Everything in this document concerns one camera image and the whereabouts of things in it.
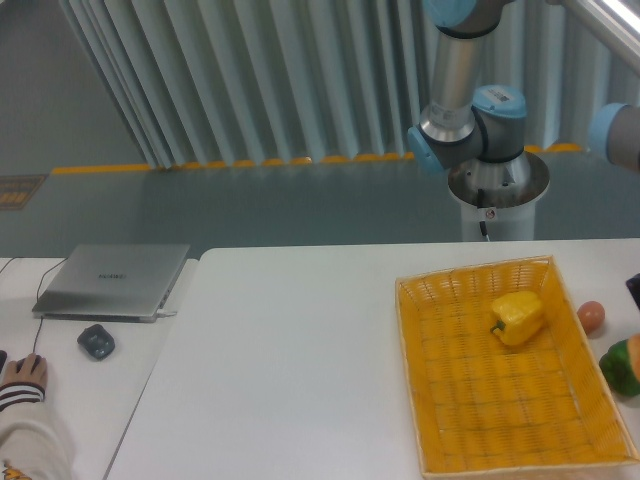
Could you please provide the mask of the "cream sleeved forearm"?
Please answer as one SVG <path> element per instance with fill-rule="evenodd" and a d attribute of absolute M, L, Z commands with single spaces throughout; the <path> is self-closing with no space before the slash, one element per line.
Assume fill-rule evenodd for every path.
<path fill-rule="evenodd" d="M 71 479 L 71 468 L 47 409 L 32 382 L 1 387 L 1 478 Z"/>

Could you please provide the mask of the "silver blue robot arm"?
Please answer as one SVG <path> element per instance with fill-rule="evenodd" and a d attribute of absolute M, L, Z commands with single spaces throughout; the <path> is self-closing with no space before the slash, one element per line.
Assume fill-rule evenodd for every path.
<path fill-rule="evenodd" d="M 506 85 L 476 87 L 485 40 L 514 1 L 424 1 L 439 32 L 432 98 L 407 131 L 410 150 L 431 174 L 449 171 L 463 241 L 533 240 L 547 165 L 525 152 L 524 95 Z M 639 13 L 624 1 L 548 1 L 574 14 L 639 73 Z M 639 106 L 611 103 L 589 126 L 589 148 L 639 173 Z"/>

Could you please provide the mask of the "person's hand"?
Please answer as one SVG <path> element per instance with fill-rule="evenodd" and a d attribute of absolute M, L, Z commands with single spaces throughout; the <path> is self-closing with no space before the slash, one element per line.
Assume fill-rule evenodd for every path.
<path fill-rule="evenodd" d="M 1 404 L 42 402 L 48 382 L 47 362 L 31 353 L 27 357 L 10 361 L 1 382 Z"/>

